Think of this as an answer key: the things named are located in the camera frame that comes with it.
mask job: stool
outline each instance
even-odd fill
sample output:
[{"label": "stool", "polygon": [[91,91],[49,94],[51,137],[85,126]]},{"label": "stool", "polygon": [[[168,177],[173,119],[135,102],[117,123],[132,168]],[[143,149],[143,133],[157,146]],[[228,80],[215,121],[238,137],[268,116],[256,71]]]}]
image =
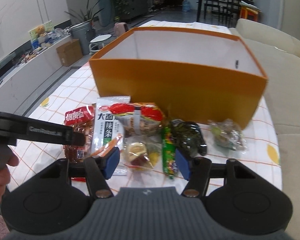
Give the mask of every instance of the stool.
[{"label": "stool", "polygon": [[241,5],[240,18],[248,19],[248,15],[253,17],[253,21],[258,21],[259,11]]},{"label": "stool", "polygon": [[93,50],[93,47],[94,46],[98,46],[99,44],[101,44],[102,47],[104,47],[104,41],[109,39],[111,37],[111,34],[105,34],[105,35],[100,35],[100,36],[97,36],[95,37],[94,39],[92,39],[90,41],[90,44],[89,44],[89,51],[90,51],[90,55],[94,54],[95,52],[99,51],[100,49],[97,49],[97,50]]}]

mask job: gray tile floor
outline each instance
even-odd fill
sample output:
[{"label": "gray tile floor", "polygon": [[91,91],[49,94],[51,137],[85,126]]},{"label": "gray tile floor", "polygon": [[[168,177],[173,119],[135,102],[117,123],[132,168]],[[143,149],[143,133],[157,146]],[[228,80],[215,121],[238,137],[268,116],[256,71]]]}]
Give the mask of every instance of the gray tile floor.
[{"label": "gray tile floor", "polygon": [[[197,18],[197,11],[191,10],[190,12],[182,12],[178,8],[172,10],[160,10],[151,13],[152,17],[138,17],[128,22],[128,27],[138,27],[148,21],[171,21],[171,22],[195,22]],[[225,23],[218,21],[218,15],[207,14],[206,19],[203,19],[203,12],[201,13],[200,22],[214,25],[223,25]],[[227,27],[235,27],[236,22],[233,21]],[[103,33],[113,34],[113,28],[105,30]],[[116,37],[112,36],[108,43],[113,41]],[[82,59],[72,64],[70,67],[62,67],[59,71],[56,71],[50,76],[43,84],[41,84],[32,94],[23,102],[18,108],[15,114],[28,117],[49,95],[51,95],[57,87],[59,87],[63,81],[70,77],[76,70],[82,67],[90,59],[90,55],[85,55]]]}]

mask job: dark green snack package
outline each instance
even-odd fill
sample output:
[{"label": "dark green snack package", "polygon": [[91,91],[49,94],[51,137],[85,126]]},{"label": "dark green snack package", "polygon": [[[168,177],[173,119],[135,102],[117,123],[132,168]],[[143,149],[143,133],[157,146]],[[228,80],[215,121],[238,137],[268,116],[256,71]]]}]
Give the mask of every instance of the dark green snack package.
[{"label": "dark green snack package", "polygon": [[163,172],[171,179],[178,173],[176,165],[176,147],[172,141],[171,129],[168,125],[162,128],[162,166]]}]

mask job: human hand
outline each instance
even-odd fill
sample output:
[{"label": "human hand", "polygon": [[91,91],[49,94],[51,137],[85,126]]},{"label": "human hand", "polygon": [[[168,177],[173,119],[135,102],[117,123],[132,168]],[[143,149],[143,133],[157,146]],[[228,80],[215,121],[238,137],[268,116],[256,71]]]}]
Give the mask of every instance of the human hand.
[{"label": "human hand", "polygon": [[[9,166],[17,166],[19,164],[19,159],[14,154],[10,157],[7,162]],[[6,166],[3,170],[0,171],[0,202],[1,197],[5,192],[6,185],[10,183],[10,172]]]}]

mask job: sofa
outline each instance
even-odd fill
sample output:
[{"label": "sofa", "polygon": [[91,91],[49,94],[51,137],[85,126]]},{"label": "sofa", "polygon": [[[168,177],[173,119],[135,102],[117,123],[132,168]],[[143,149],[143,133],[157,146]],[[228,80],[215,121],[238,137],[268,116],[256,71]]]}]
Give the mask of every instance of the sofa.
[{"label": "sofa", "polygon": [[243,38],[269,77],[264,97],[278,137],[283,192],[293,204],[286,232],[300,240],[300,41],[245,19],[230,31]]}]

